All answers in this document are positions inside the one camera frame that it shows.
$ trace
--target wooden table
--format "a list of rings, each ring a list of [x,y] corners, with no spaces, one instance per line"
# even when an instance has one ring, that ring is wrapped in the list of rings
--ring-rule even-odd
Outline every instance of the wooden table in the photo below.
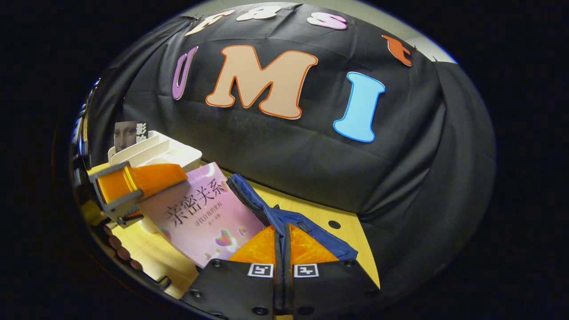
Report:
[[[88,173],[91,175],[107,167],[109,167],[108,163],[94,167]],[[226,171],[224,174],[226,176],[231,175]],[[278,204],[283,210],[300,212],[326,231],[346,241],[358,251],[357,261],[376,285],[380,286],[372,251],[355,214],[298,199],[253,182],[249,183],[270,207]],[[328,222],[331,220],[338,222],[341,227],[339,229],[330,227]],[[163,276],[172,280],[165,292],[176,299],[182,297],[198,276],[194,264],[189,259],[176,250],[159,233],[146,232],[140,223],[135,223],[126,229],[113,228],[113,234],[122,241],[123,247],[130,252],[132,259],[142,264],[146,274],[155,280]],[[287,316],[277,318],[292,319]]]

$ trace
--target zipper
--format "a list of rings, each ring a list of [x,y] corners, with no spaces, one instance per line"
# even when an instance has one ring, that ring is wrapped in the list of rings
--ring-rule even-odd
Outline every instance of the zipper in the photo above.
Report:
[[[241,191],[239,186],[235,183],[235,181],[233,181],[231,177],[227,178],[227,182],[229,182],[228,184],[231,184],[234,191],[236,191],[236,196],[239,198],[241,203],[243,203],[249,210],[253,211],[255,214],[267,217],[267,215],[265,215],[265,213],[262,210],[260,210],[255,204],[253,204],[251,201],[249,201],[249,199],[247,199],[243,191]]]

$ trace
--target blue letter i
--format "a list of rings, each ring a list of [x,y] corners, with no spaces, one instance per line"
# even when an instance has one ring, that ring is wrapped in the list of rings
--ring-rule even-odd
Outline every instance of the blue letter i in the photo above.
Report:
[[[334,130],[350,139],[372,142],[376,138],[372,131],[373,113],[385,86],[358,72],[348,72],[346,77],[352,83],[352,93],[344,117],[334,121]]]

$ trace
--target black background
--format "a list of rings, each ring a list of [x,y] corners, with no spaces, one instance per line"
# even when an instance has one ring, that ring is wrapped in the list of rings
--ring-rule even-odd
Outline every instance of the black background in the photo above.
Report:
[[[566,88],[562,8],[546,2],[382,2],[470,75],[494,123],[498,172],[488,213],[456,260],[377,318],[561,319]],[[67,141],[90,86],[126,46],[186,1],[11,2],[2,11],[4,261],[8,318],[163,317],[88,255],[68,217],[54,143]]]

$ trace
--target white storage box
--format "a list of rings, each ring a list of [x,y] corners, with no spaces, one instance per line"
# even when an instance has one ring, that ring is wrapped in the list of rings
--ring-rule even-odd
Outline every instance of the white storage box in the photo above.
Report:
[[[184,172],[192,171],[200,166],[201,151],[180,143],[162,133],[148,131],[148,139],[120,151],[114,152],[111,147],[107,153],[109,164],[117,165],[129,161],[131,167],[175,163]]]

